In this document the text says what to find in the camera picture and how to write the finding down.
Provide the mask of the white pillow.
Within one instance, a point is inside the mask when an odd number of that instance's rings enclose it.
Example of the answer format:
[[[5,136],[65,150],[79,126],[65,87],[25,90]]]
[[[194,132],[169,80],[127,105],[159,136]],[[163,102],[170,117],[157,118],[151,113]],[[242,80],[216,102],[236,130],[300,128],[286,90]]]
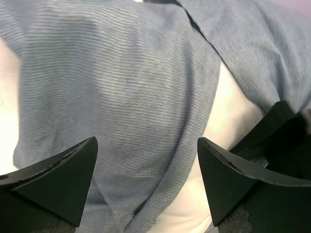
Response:
[[[13,152],[18,140],[17,86],[19,60],[0,43],[0,173],[16,170]],[[204,137],[224,149],[234,147],[263,118],[259,107],[242,93],[224,64]],[[213,231],[198,160],[172,204],[157,218],[152,233]]]

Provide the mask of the striped blue beige pillowcase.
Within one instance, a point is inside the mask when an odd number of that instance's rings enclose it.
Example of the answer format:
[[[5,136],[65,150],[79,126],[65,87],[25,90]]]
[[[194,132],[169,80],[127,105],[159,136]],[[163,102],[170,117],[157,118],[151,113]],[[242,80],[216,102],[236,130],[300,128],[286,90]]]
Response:
[[[224,64],[265,115],[311,106],[311,19],[271,0],[3,0],[24,168],[94,136],[80,233],[150,233],[197,158]]]

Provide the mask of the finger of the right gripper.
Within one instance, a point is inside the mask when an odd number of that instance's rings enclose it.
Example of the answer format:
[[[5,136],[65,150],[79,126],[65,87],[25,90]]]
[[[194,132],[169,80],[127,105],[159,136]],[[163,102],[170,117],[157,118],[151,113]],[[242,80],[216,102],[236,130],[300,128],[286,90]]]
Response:
[[[285,101],[275,103],[231,153],[263,160],[272,171],[292,177],[311,175],[311,111],[295,113]]]

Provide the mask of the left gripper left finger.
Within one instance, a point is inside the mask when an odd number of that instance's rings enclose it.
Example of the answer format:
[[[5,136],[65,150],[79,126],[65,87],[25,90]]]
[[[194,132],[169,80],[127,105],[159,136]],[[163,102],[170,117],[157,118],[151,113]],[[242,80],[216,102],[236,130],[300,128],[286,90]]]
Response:
[[[2,233],[73,233],[80,226],[98,153],[88,138],[0,177]]]

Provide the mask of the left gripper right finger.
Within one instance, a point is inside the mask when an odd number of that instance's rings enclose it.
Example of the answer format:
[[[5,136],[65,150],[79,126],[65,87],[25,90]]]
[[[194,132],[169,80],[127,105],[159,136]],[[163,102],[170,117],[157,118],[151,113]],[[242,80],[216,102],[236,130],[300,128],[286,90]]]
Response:
[[[268,170],[206,138],[198,158],[212,221],[221,233],[308,233],[311,183]]]

